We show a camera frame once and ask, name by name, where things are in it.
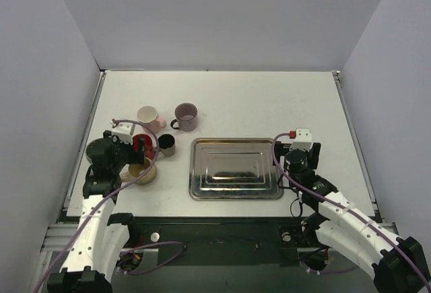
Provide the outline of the red ceramic mug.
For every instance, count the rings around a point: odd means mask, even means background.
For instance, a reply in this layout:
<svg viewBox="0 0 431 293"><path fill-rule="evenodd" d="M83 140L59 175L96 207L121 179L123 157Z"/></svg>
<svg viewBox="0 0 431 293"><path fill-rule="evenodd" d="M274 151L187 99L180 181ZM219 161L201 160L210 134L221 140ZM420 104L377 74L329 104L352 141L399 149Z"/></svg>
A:
<svg viewBox="0 0 431 293"><path fill-rule="evenodd" d="M155 155L156 155L156 153L155 153L155 149L154 149L154 146L153 146L152 138L149 135L144 134L144 133L137 134L137 135L134 135L134 136L144 136L145 137L145 151L143 151L143 152L145 152L145 157L146 158L149 158L150 160L153 160L154 157L155 157Z"/></svg>

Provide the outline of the small dark brown cup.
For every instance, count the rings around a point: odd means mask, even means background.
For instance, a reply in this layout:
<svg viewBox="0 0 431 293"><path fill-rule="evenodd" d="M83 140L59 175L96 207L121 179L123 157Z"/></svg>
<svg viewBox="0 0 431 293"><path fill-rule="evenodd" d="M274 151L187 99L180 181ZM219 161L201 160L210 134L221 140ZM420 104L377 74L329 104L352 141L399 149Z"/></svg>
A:
<svg viewBox="0 0 431 293"><path fill-rule="evenodd" d="M158 138L159 149L166 157L172 157L176 151L175 138L171 134L163 134Z"/></svg>

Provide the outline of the pink faceted ceramic mug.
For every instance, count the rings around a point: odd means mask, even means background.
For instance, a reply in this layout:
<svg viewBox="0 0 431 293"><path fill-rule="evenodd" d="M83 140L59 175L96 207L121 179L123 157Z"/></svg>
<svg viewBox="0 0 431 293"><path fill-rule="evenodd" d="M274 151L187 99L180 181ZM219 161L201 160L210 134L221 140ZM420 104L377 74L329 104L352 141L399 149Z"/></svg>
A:
<svg viewBox="0 0 431 293"><path fill-rule="evenodd" d="M153 133L166 128L166 121L159 117L158 111L153 106L142 106L137 111L137 120Z"/></svg>

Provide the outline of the lilac ceramic mug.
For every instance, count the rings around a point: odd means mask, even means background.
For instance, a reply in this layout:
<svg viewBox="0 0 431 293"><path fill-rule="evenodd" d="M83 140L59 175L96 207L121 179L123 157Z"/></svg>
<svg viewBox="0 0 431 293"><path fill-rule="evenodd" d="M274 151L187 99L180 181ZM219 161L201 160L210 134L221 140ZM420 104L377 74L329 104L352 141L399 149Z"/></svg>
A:
<svg viewBox="0 0 431 293"><path fill-rule="evenodd" d="M174 120L171 121L170 127L174 130L193 131L198 125L198 110L194 104L182 103L175 110Z"/></svg>

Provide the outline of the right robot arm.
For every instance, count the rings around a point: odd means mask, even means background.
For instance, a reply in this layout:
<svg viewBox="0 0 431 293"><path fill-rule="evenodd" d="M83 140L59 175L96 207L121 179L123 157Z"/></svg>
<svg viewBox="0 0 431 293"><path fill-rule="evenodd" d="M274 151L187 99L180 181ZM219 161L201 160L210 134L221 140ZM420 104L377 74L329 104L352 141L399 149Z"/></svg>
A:
<svg viewBox="0 0 431 293"><path fill-rule="evenodd" d="M430 289L430 270L416 239L403 239L362 213L334 184L315 173L308 163L310 151L274 140L271 154L290 190L314 212L302 221L300 235L306 244L335 249L367 273L379 292Z"/></svg>

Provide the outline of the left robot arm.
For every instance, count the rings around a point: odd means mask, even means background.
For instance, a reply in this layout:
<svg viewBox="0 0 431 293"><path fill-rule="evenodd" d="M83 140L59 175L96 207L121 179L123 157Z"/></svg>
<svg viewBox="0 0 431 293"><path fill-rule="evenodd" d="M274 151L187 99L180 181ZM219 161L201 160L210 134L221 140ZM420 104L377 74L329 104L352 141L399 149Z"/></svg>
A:
<svg viewBox="0 0 431 293"><path fill-rule="evenodd" d="M105 131L86 148L90 165L83 185L78 229L59 272L48 277L49 292L112 292L111 277L123 247L139 242L131 213L113 212L122 169L145 161L145 144L131 131Z"/></svg>

